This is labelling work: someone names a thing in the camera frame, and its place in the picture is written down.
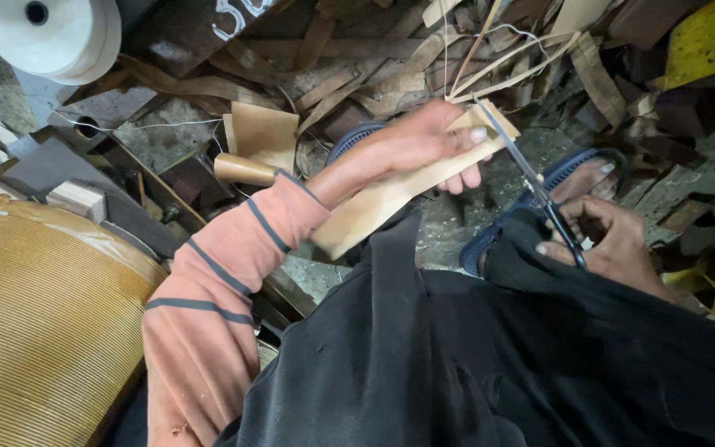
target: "gray stripe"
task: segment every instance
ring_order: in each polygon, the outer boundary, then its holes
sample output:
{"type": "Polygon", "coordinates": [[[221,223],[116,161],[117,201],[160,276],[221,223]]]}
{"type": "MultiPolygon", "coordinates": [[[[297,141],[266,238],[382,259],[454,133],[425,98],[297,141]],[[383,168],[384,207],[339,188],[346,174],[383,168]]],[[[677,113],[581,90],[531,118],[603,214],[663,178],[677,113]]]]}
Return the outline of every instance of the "gray stripe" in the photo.
{"type": "Polygon", "coordinates": [[[242,323],[253,325],[253,318],[242,313],[233,313],[224,310],[223,308],[215,305],[211,301],[206,300],[185,300],[183,298],[157,298],[151,300],[148,305],[145,306],[145,311],[152,310],[154,307],[159,307],[167,305],[170,307],[180,307],[184,309],[194,309],[194,310],[210,310],[212,312],[219,313],[219,316],[228,321],[233,321],[233,323],[242,323]]]}
{"type": "Polygon", "coordinates": [[[247,199],[247,206],[250,207],[250,210],[253,212],[253,215],[255,215],[256,219],[258,219],[258,222],[261,223],[261,226],[264,227],[264,230],[267,232],[270,238],[274,241],[275,245],[281,249],[283,253],[288,253],[292,249],[286,245],[285,242],[283,242],[283,239],[281,239],[280,236],[275,233],[275,230],[272,229],[272,227],[269,225],[269,222],[266,221],[266,218],[264,218],[264,215],[261,213],[261,210],[258,209],[258,205],[256,205],[255,202],[253,202],[253,199],[247,199]]]}
{"type": "Polygon", "coordinates": [[[234,290],[245,296],[251,293],[249,287],[245,286],[244,284],[239,282],[239,280],[230,276],[230,274],[226,272],[225,269],[223,269],[212,258],[210,258],[209,255],[207,255],[203,250],[201,250],[200,247],[198,247],[198,244],[194,243],[194,240],[192,240],[192,238],[190,238],[189,242],[187,243],[190,245],[190,247],[194,248],[194,250],[198,252],[198,255],[200,255],[200,257],[203,258],[204,261],[206,261],[206,264],[208,264],[209,267],[213,269],[214,273],[216,273],[220,279],[227,282],[229,286],[233,287],[234,290]]]}
{"type": "Polygon", "coordinates": [[[285,170],[283,170],[283,169],[277,169],[277,170],[275,171],[275,174],[278,174],[278,173],[279,173],[279,174],[282,174],[285,178],[288,178],[289,180],[291,180],[291,181],[293,181],[294,183],[296,183],[297,186],[299,186],[300,188],[302,188],[304,192],[307,192],[307,193],[308,193],[308,196],[311,196],[311,197],[314,198],[317,202],[319,202],[320,205],[324,206],[324,204],[322,203],[322,200],[319,200],[318,197],[314,196],[313,193],[312,193],[311,191],[309,191],[308,188],[305,188],[305,185],[303,185],[302,183],[300,183],[299,180],[297,180],[296,178],[294,178],[294,177],[292,176],[292,174],[287,173],[287,172],[286,172],[285,170]]]}

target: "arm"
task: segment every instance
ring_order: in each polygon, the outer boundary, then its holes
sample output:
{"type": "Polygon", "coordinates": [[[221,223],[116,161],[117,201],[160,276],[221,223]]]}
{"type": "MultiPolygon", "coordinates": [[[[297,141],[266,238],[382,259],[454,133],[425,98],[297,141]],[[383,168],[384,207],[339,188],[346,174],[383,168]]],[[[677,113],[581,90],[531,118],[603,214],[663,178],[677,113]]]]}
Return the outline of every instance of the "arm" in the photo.
{"type": "Polygon", "coordinates": [[[146,306],[149,445],[212,445],[242,413],[258,375],[249,293],[370,183],[473,148],[484,128],[445,133],[462,109],[433,102],[367,137],[307,188],[287,173],[209,223],[175,253],[173,273],[146,306]]]}

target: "wooden handle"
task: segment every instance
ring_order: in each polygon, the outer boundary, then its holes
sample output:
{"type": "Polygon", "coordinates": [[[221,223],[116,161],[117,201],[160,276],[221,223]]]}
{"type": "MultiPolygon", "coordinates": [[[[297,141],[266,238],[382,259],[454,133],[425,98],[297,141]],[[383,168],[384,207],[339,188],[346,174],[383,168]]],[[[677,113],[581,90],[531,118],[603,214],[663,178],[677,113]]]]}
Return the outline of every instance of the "wooden handle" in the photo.
{"type": "Polygon", "coordinates": [[[231,154],[214,158],[214,176],[220,180],[238,181],[248,185],[272,186],[276,167],[231,154]]]}

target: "right hand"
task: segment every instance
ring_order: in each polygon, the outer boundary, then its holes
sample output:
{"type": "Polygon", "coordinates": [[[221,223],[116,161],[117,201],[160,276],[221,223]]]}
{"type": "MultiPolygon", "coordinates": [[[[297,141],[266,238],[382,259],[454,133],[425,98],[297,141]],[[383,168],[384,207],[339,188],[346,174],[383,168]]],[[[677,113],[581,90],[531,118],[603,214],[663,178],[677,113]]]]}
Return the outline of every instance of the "right hand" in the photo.
{"type": "MultiPolygon", "coordinates": [[[[573,230],[578,230],[576,234],[589,235],[596,243],[584,252],[592,273],[674,303],[650,261],[640,215],[592,196],[572,199],[560,210],[573,230]]],[[[541,255],[575,265],[572,253],[556,231],[551,242],[540,243],[536,249],[541,255]]]]}

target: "tool handle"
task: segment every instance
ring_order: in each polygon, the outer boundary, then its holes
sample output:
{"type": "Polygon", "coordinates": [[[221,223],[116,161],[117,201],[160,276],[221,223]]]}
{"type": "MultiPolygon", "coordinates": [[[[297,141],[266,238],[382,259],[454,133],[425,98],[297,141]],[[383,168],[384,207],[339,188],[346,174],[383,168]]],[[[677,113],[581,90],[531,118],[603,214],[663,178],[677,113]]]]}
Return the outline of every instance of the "tool handle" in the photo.
{"type": "Polygon", "coordinates": [[[238,181],[248,185],[272,186],[276,167],[232,154],[214,158],[214,176],[220,180],[238,181]]]}
{"type": "Polygon", "coordinates": [[[584,271],[590,271],[584,259],[584,250],[581,248],[581,245],[578,244],[578,238],[575,236],[575,233],[573,233],[573,229],[570,228],[570,224],[567,222],[567,219],[564,218],[561,211],[556,208],[556,205],[548,204],[545,206],[545,214],[547,214],[551,222],[554,223],[554,228],[559,232],[567,248],[569,248],[573,254],[575,265],[581,267],[584,271]]]}

